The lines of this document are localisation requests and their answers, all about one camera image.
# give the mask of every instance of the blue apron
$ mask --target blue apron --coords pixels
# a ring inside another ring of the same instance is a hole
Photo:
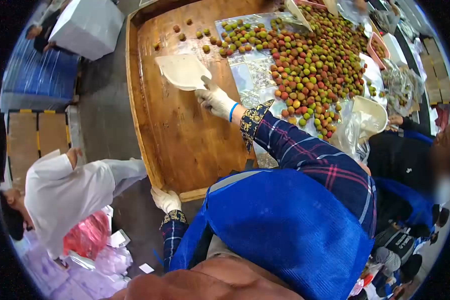
[[[397,134],[396,132],[386,131],[389,134]],[[413,130],[404,130],[403,137],[420,140],[432,145],[433,140],[421,133]],[[396,195],[402,197],[403,200],[408,201],[413,211],[410,217],[404,222],[407,225],[425,224],[429,230],[433,227],[432,207],[434,205],[433,197],[431,195],[423,195],[416,190],[399,183],[393,179],[373,177],[378,188],[385,189]]]
[[[170,271],[204,261],[213,234],[308,300],[346,299],[374,243],[332,193],[293,169],[247,171],[212,185]]]

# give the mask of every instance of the white glove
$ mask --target white glove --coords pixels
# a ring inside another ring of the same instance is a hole
[[[164,192],[154,186],[150,189],[151,196],[155,205],[164,211],[166,214],[174,209],[182,210],[182,201],[180,201],[179,196],[174,191]]]
[[[201,79],[208,85],[208,90],[195,90],[198,103],[213,115],[232,122],[232,111],[237,105],[237,102],[230,99],[227,93],[207,77],[202,76]]]

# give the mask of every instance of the floor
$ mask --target floor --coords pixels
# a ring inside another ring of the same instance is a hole
[[[120,0],[118,8],[128,15],[138,9],[139,2]],[[83,69],[78,111],[88,161],[141,156],[127,90],[125,31],[124,24],[113,53],[85,64]],[[138,266],[144,263],[155,269],[155,274],[163,273],[154,252],[163,259],[163,239],[158,228],[164,213],[155,206],[150,188],[150,181],[144,179],[116,197],[112,204],[113,231],[123,229],[131,239],[127,246],[133,258],[128,270],[130,277],[143,274]],[[200,200],[182,205],[189,222],[201,205]]]

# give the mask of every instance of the plaid sleeve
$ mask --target plaid sleeve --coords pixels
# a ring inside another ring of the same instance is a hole
[[[188,227],[187,218],[180,210],[172,210],[163,218],[160,231],[162,231],[163,237],[163,268],[165,273],[168,272],[170,261]]]
[[[282,169],[295,169],[322,184],[356,216],[372,238],[377,221],[373,179],[336,147],[274,117],[268,112],[271,103],[267,105],[259,105],[244,114],[241,126],[244,140],[253,138]]]

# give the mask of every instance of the black hair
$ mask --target black hair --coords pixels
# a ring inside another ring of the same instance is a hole
[[[409,234],[416,239],[427,238],[430,237],[430,229],[425,224],[416,224],[410,226]]]
[[[402,283],[407,283],[413,280],[415,275],[420,271],[422,266],[422,256],[420,254],[414,254],[408,258],[408,260],[400,267],[400,273],[402,274]]]
[[[18,210],[10,207],[2,191],[0,191],[0,204],[8,233],[14,240],[20,241],[24,238],[24,217]]]
[[[438,240],[438,232],[432,234],[432,237],[430,237],[430,245],[435,244],[437,240]]]
[[[433,204],[433,206],[432,206],[432,224],[437,223],[439,215],[440,215],[440,205]]]
[[[35,27],[37,27],[37,25],[35,25],[35,24],[32,24],[32,25],[28,26],[28,28],[27,28],[27,34],[29,34],[30,31],[31,31],[32,29],[34,29]]]
[[[438,215],[438,221],[437,224],[440,227],[445,226],[448,221],[448,217],[450,216],[450,209],[443,207],[440,211],[440,214]]]

